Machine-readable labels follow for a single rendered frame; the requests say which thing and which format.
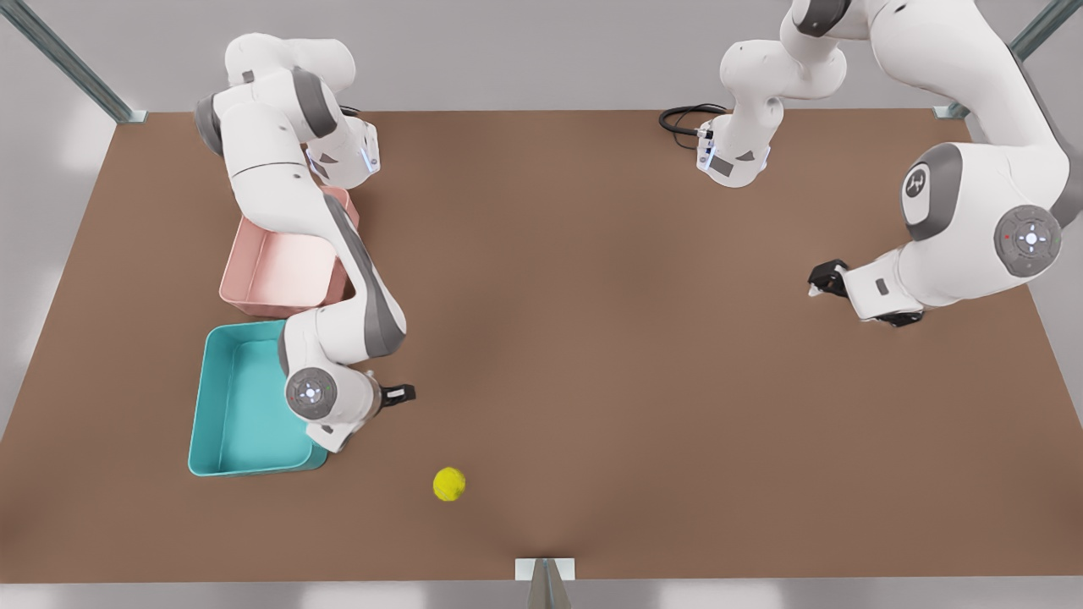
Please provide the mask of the silver frame post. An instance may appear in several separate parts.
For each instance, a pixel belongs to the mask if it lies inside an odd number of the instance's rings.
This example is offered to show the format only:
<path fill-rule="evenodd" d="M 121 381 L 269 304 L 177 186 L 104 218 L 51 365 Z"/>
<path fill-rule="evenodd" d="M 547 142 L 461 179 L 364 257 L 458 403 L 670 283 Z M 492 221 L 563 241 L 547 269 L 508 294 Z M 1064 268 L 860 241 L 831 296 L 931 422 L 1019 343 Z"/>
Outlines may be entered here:
<path fill-rule="evenodd" d="M 529 581 L 527 609 L 573 609 L 565 581 L 575 579 L 572 557 L 533 557 L 514 560 L 516 581 Z"/>
<path fill-rule="evenodd" d="M 1015 62 L 1025 62 L 1080 10 L 1083 0 L 1047 0 L 1038 15 L 1005 43 L 1007 53 Z M 954 99 L 948 105 L 932 107 L 932 115 L 937 120 L 962 120 L 971 115 L 971 108 Z"/>
<path fill-rule="evenodd" d="M 92 100 L 115 124 L 145 124 L 148 112 L 133 109 L 125 103 L 97 73 L 44 23 L 25 0 L 0 0 L 0 14 L 47 59 L 65 73 L 84 95 Z"/>

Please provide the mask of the teal plastic tray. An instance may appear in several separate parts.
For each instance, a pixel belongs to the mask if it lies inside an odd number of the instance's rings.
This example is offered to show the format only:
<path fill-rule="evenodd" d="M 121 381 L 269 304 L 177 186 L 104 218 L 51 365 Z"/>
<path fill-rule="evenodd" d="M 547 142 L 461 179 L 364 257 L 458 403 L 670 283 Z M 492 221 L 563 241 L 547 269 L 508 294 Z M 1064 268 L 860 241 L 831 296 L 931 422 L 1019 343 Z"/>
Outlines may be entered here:
<path fill-rule="evenodd" d="M 187 467 L 197 477 L 301 472 L 328 451 L 306 435 L 283 397 L 278 339 L 285 321 L 249 322 L 206 335 Z"/>

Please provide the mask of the pink plastic tray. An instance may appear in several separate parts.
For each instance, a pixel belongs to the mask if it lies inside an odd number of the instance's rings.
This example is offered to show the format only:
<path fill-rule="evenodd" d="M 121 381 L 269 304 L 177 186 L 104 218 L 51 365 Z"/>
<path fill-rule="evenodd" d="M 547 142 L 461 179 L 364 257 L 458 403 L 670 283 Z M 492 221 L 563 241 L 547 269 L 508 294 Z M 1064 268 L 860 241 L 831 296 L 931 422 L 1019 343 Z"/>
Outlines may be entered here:
<path fill-rule="evenodd" d="M 344 300 L 347 281 L 325 239 L 275 233 L 242 217 L 219 297 L 245 315 L 286 319 Z"/>

